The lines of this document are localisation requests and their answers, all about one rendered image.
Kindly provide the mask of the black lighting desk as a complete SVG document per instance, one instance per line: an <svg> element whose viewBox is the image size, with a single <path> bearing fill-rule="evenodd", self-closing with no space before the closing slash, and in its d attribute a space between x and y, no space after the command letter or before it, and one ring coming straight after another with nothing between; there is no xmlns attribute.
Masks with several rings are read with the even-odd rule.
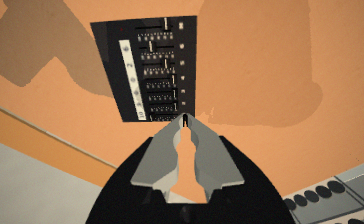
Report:
<svg viewBox="0 0 364 224"><path fill-rule="evenodd" d="M195 117L197 15L90 26L122 122Z"/></svg>

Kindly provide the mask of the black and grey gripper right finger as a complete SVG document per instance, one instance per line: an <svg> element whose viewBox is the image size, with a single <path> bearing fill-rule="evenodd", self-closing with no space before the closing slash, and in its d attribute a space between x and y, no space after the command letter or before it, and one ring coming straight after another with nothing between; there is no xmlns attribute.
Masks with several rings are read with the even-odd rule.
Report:
<svg viewBox="0 0 364 224"><path fill-rule="evenodd" d="M195 179L207 203L213 190L221 189L226 203L242 206L269 224L296 224L277 189L251 159L189 113L185 119L196 147Z"/></svg>

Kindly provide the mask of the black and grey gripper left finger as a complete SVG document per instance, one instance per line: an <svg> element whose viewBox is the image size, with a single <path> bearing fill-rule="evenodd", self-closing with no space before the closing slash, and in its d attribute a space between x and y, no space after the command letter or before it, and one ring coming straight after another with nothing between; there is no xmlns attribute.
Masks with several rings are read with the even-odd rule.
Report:
<svg viewBox="0 0 364 224"><path fill-rule="evenodd" d="M180 114L148 137L112 174L98 195L85 224L110 224L125 211L150 203L154 189L168 203L170 188L178 181L176 147L181 141L185 114Z"/></svg>

